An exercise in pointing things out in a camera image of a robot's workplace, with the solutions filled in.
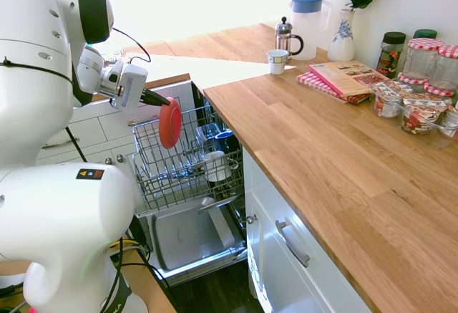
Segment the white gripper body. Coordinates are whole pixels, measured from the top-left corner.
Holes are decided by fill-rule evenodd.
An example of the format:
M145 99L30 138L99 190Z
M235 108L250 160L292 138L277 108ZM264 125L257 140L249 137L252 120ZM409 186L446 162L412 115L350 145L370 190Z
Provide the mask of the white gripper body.
M140 103L147 76L146 69L133 64L125 64L118 82L117 92L114 98L110 100L111 106L127 115L134 115Z

